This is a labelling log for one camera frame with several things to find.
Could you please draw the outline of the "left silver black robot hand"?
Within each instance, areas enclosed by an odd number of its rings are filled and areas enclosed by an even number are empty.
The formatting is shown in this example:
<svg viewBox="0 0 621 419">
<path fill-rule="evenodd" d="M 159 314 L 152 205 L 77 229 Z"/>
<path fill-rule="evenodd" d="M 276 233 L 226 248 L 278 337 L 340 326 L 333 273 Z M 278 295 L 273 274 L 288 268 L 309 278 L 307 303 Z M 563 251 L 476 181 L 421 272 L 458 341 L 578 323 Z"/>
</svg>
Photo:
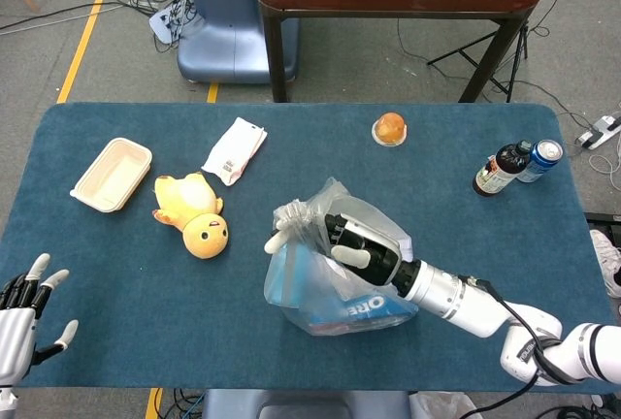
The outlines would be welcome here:
<svg viewBox="0 0 621 419">
<path fill-rule="evenodd" d="M 73 341 L 80 323 L 67 323 L 52 344 L 38 348 L 37 330 L 51 293 L 70 274 L 61 269 L 42 279 L 50 255 L 40 254 L 29 270 L 0 285 L 0 389 L 15 387 L 34 366 L 65 351 Z"/>
</svg>

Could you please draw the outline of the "transparent plastic bag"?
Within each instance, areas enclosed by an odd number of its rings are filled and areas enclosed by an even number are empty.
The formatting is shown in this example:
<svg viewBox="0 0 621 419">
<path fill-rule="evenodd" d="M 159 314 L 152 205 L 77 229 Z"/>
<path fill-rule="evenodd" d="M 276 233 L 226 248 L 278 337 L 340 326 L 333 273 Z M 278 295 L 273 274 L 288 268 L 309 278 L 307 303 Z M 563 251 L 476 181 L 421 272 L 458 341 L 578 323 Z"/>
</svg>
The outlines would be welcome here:
<svg viewBox="0 0 621 419">
<path fill-rule="evenodd" d="M 305 201 L 274 210 L 264 296 L 296 326 L 314 336 L 339 336 L 398 326 L 418 311 L 392 285 L 372 285 L 330 256 L 324 216 L 345 213 L 397 242 L 413 257 L 410 235 L 375 206 L 356 198 L 333 177 Z"/>
</svg>

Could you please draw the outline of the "blue felt table mat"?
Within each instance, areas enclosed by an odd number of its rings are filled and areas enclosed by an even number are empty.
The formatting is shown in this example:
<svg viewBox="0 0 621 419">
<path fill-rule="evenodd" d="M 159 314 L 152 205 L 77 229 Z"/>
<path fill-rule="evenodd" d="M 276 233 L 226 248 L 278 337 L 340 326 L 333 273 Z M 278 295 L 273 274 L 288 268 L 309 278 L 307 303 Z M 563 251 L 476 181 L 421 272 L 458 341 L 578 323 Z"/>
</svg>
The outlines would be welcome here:
<svg viewBox="0 0 621 419">
<path fill-rule="evenodd" d="M 41 253 L 69 277 L 50 296 L 37 340 L 69 320 L 69 348 L 26 377 L 29 386 L 514 391 L 502 369 L 504 334 L 477 338 L 427 312 L 388 329 L 315 337 L 268 304 L 264 279 L 274 210 L 333 177 L 382 210 L 414 254 L 492 282 L 507 300 L 555 315 L 566 330 L 610 324 L 570 164 L 486 198 L 475 172 L 502 145 L 560 140 L 555 113 L 536 104 L 403 104 L 405 142 L 378 145 L 381 104 L 70 103 L 43 115 L 0 238 L 0 285 Z M 200 169 L 237 117 L 268 136 L 224 200 L 230 240 L 203 261 L 152 216 L 156 177 Z M 122 209 L 70 196 L 106 144 L 152 153 Z"/>
</svg>

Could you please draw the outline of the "cream plastic food container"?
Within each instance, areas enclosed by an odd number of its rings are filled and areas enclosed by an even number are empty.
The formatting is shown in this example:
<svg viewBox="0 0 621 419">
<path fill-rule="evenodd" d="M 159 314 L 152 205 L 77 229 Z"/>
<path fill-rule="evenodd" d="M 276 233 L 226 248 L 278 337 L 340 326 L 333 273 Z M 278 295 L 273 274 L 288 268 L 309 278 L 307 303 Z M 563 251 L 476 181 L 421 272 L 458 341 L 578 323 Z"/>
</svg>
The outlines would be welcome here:
<svg viewBox="0 0 621 419">
<path fill-rule="evenodd" d="M 110 140 L 70 196 L 103 213 L 123 208 L 150 169 L 151 151 L 126 138 Z"/>
</svg>

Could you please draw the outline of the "yellow plush duck toy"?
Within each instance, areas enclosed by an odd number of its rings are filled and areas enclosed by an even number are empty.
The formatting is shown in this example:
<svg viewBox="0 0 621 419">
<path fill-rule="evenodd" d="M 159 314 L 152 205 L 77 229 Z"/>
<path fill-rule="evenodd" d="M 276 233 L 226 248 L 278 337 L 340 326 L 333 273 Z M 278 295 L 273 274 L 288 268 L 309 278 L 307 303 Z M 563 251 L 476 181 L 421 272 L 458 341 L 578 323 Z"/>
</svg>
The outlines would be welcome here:
<svg viewBox="0 0 621 419">
<path fill-rule="evenodd" d="M 183 178 L 159 176 L 154 182 L 158 208 L 153 218 L 181 232 L 187 251 L 199 259 L 220 254 L 229 240 L 228 225 L 221 215 L 224 202 L 202 173 Z"/>
</svg>

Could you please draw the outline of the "light blue packet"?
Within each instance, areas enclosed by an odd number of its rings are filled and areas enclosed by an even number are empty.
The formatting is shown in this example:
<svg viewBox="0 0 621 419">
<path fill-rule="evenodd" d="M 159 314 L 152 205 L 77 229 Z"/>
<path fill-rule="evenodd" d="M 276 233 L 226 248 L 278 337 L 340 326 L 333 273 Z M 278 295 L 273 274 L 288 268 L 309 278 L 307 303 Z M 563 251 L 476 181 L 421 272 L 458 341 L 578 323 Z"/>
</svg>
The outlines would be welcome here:
<svg viewBox="0 0 621 419">
<path fill-rule="evenodd" d="M 286 244 L 271 258 L 264 283 L 264 297 L 274 306 L 302 306 L 313 276 L 315 253 L 306 245 Z"/>
</svg>

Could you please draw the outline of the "grey blue robot chassis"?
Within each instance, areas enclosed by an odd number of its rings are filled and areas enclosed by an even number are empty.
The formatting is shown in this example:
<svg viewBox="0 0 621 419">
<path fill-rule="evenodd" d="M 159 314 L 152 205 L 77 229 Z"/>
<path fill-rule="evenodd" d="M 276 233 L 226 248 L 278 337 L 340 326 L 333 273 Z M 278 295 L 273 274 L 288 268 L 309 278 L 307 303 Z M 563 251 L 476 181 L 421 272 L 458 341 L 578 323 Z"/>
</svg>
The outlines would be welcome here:
<svg viewBox="0 0 621 419">
<path fill-rule="evenodd" d="M 412 419 L 404 391 L 212 389 L 202 419 Z"/>
</svg>

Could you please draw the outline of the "white power strip with plugs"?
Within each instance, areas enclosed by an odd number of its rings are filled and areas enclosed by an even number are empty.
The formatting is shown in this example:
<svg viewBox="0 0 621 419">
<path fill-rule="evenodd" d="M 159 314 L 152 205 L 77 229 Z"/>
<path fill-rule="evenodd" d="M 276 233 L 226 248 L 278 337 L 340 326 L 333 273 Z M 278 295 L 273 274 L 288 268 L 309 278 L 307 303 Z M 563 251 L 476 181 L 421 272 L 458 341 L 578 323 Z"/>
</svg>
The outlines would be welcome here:
<svg viewBox="0 0 621 419">
<path fill-rule="evenodd" d="M 149 26 L 156 39 L 166 45 L 176 43 L 185 23 L 185 6 L 175 2 L 149 18 Z"/>
</svg>

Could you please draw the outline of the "blue Oreo cookie box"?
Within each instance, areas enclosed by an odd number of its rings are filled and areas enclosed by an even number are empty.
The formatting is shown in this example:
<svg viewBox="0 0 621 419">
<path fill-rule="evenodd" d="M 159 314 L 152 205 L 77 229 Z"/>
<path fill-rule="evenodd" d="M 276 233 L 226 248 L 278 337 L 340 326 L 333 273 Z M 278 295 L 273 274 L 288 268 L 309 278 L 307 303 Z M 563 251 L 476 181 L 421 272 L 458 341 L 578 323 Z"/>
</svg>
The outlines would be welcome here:
<svg viewBox="0 0 621 419">
<path fill-rule="evenodd" d="M 417 312 L 417 305 L 375 293 L 348 301 L 324 300 L 305 313 L 304 325 L 315 336 L 340 336 L 395 327 Z"/>
</svg>

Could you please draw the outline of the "bun in plastic cup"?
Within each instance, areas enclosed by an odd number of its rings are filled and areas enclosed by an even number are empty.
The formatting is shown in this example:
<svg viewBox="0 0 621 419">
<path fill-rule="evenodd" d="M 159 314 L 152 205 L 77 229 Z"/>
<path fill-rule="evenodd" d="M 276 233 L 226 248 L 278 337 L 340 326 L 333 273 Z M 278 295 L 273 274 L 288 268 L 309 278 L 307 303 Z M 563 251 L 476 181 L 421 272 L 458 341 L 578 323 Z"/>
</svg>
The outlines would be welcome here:
<svg viewBox="0 0 621 419">
<path fill-rule="evenodd" d="M 372 136 L 383 146 L 397 146 L 407 137 L 408 127 L 403 117 L 394 112 L 384 113 L 373 125 Z"/>
</svg>

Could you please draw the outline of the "dark brown drink bottle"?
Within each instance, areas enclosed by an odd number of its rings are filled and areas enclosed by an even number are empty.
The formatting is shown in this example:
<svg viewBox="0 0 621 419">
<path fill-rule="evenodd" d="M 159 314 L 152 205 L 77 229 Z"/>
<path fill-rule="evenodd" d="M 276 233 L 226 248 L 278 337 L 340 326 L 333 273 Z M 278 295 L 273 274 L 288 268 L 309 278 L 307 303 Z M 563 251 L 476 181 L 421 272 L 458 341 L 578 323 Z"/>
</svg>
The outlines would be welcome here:
<svg viewBox="0 0 621 419">
<path fill-rule="evenodd" d="M 473 179 L 474 191 L 481 196 L 494 196 L 522 173 L 530 162 L 533 143 L 521 140 L 502 146 L 479 169 Z"/>
</svg>

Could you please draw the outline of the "blue drink can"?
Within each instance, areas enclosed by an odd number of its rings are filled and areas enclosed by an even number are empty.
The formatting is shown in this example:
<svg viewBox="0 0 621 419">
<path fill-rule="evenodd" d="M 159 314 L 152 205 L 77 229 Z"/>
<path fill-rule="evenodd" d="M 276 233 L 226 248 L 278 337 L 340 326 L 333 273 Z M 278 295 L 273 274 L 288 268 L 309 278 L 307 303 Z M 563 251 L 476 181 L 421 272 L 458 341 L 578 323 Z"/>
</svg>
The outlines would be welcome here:
<svg viewBox="0 0 621 419">
<path fill-rule="evenodd" d="M 533 147 L 528 165 L 516 178 L 524 183 L 534 182 L 557 165 L 563 155 L 563 148 L 556 141 L 540 140 Z"/>
</svg>

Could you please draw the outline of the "black tripod stand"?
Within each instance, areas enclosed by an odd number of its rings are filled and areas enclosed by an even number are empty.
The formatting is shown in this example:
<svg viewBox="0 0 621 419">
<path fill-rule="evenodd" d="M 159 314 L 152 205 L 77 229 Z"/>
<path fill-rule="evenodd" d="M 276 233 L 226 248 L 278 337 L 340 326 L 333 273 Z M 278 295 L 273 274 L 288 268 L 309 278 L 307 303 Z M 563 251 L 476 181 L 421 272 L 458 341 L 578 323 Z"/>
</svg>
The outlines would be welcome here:
<svg viewBox="0 0 621 419">
<path fill-rule="evenodd" d="M 513 94 L 513 88 L 514 88 L 514 84 L 515 84 L 515 77 L 517 75 L 517 71 L 519 69 L 520 63 L 522 60 L 527 60 L 528 59 L 528 37 L 530 34 L 532 33 L 536 33 L 539 36 L 543 36 L 543 31 L 546 32 L 546 35 L 549 34 L 549 30 L 544 27 L 542 25 L 543 21 L 547 18 L 547 16 L 552 12 L 552 10 L 554 9 L 554 7 L 556 6 L 556 3 L 558 2 L 558 0 L 554 0 L 552 5 L 550 6 L 550 8 L 547 10 L 547 12 L 544 14 L 544 16 L 539 20 L 539 22 L 534 26 L 534 27 L 530 27 L 528 24 L 528 21 L 525 21 L 524 24 L 522 25 L 522 27 L 520 28 L 518 35 L 517 35 L 517 44 L 516 44 L 516 48 L 515 48 L 515 52 L 511 55 L 510 58 L 508 58 L 504 63 L 501 63 L 498 67 L 497 70 L 501 70 L 506 64 L 511 63 L 512 67 L 511 67 L 511 73 L 510 73 L 510 78 L 508 80 L 507 83 L 501 83 L 498 80 L 496 80 L 494 77 L 491 77 L 489 79 L 489 81 L 492 83 L 494 89 L 499 89 L 501 93 L 506 95 L 506 102 L 509 103 L 511 101 L 512 98 L 512 94 Z M 461 46 L 455 50 L 452 50 L 448 53 L 445 53 L 435 59 L 429 60 L 426 65 L 427 66 L 431 66 L 432 68 L 434 68 L 435 70 L 437 70 L 438 72 L 440 72 L 445 78 L 447 78 L 447 75 L 440 70 L 439 67 L 436 66 L 436 64 L 442 60 L 445 60 L 446 58 L 453 56 L 453 55 L 460 55 L 462 58 L 464 58 L 468 63 L 470 63 L 472 66 L 474 66 L 475 68 L 477 68 L 479 66 L 479 64 L 467 54 L 467 49 L 471 48 L 475 45 L 478 45 L 482 42 L 485 42 L 487 40 L 493 40 L 496 35 L 498 34 L 497 31 L 489 33 L 475 41 L 471 41 L 469 43 L 467 43 L 464 46 Z"/>
</svg>

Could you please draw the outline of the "white sneaker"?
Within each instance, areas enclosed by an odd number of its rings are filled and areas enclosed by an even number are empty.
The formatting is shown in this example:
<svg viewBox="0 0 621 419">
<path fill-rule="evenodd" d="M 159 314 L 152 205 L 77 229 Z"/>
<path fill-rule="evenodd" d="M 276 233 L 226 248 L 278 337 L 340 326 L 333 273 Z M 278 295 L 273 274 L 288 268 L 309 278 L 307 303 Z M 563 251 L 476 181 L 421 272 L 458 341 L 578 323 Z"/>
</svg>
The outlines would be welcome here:
<svg viewBox="0 0 621 419">
<path fill-rule="evenodd" d="M 599 230 L 591 230 L 590 237 L 605 283 L 606 293 L 621 299 L 621 250 Z"/>
</svg>

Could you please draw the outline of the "white grey power strip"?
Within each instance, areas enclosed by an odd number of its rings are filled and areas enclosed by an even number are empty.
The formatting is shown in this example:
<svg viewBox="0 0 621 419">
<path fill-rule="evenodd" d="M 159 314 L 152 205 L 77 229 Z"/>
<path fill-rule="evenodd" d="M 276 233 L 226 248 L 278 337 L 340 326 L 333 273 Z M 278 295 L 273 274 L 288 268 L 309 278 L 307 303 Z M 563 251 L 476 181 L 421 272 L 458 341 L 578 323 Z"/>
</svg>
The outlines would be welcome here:
<svg viewBox="0 0 621 419">
<path fill-rule="evenodd" d="M 604 115 L 590 130 L 578 137 L 577 141 L 581 147 L 594 150 L 619 133 L 621 133 L 621 115 Z"/>
</svg>

